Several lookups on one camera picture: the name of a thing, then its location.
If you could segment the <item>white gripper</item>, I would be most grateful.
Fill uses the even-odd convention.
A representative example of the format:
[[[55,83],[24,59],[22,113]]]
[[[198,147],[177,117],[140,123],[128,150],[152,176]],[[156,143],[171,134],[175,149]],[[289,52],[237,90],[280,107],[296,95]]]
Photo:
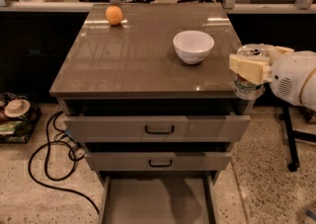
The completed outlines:
[[[256,85],[263,84],[271,71],[276,97],[293,106],[316,107],[316,52],[270,44],[263,48],[267,57],[230,54],[229,68]]]

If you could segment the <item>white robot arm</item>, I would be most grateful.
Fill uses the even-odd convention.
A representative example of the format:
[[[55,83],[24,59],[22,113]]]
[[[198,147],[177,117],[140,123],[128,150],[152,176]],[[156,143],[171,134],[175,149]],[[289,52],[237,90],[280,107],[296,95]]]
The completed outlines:
[[[254,100],[268,83],[273,94],[293,106],[316,111],[316,52],[250,43],[229,55],[235,73],[235,94]]]

